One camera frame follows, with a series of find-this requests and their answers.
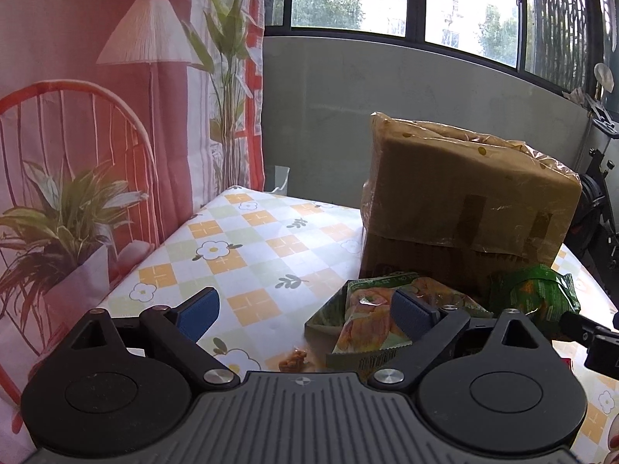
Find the blue gripper pad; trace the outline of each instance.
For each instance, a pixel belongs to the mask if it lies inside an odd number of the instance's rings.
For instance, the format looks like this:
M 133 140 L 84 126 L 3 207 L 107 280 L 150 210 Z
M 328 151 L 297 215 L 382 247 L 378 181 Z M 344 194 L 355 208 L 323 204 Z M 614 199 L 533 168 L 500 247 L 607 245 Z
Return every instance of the blue gripper pad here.
M 219 293 L 214 288 L 204 288 L 174 311 L 177 313 L 176 328 L 197 342 L 219 317 Z
M 414 293 L 400 288 L 391 298 L 391 319 L 414 342 L 438 323 L 440 314 Z

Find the floral tablecloth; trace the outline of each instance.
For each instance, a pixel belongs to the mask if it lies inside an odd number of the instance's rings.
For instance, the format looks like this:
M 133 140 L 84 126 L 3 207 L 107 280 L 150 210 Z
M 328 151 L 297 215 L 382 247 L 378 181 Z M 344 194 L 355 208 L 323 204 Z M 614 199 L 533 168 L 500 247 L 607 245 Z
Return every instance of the floral tablecloth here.
M 357 278 L 361 234 L 356 209 L 235 187 L 170 236 L 101 306 L 114 317 L 136 316 L 214 287 L 221 297 L 219 319 L 198 343 L 220 362 L 244 376 L 278 370 L 301 348 L 320 367 L 303 325 L 345 281 Z M 553 268 L 574 276 L 582 313 L 612 328 L 616 309 L 567 248 Z M 619 384 L 584 368 L 582 346 L 555 342 L 555 349 L 572 358 L 589 399 L 573 450 L 583 462 L 603 462 L 619 415 Z

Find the metal screw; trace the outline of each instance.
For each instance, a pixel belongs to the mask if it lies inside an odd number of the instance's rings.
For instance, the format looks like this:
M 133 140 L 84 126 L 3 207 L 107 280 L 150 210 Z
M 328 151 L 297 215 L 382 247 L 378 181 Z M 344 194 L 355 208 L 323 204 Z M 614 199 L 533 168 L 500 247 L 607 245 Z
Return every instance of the metal screw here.
M 394 368 L 383 368 L 374 373 L 374 379 L 381 384 L 397 384 L 404 380 L 404 373 Z
M 234 373 L 222 368 L 209 370 L 204 374 L 204 380 L 209 384 L 227 384 L 234 380 Z

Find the table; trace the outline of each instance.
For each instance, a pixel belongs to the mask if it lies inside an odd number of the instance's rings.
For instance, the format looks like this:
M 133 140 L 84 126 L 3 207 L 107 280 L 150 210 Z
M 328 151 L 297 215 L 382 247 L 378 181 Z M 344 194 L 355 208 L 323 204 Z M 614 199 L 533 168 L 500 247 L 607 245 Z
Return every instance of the table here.
M 248 370 L 278 370 L 281 359 L 301 348 L 320 368 L 303 325 L 357 278 L 361 235 L 356 209 L 233 187 L 171 235 L 101 306 L 114 317 L 136 316 L 214 287 L 221 296 L 219 319 L 198 344 L 221 363 L 244 377 Z M 553 268 L 572 273 L 582 314 L 612 328 L 617 310 L 565 246 Z M 573 450 L 583 462 L 602 462 L 619 415 L 618 382 L 584 368 L 582 346 L 554 345 L 573 360 L 589 400 Z

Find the cardboard box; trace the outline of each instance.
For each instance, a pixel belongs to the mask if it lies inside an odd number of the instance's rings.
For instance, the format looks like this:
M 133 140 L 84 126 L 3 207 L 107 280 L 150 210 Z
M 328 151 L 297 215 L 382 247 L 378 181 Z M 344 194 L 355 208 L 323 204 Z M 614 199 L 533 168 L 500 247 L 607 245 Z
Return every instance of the cardboard box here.
M 577 174 L 523 142 L 381 113 L 371 127 L 360 278 L 416 271 L 483 305 L 493 272 L 552 265 Z

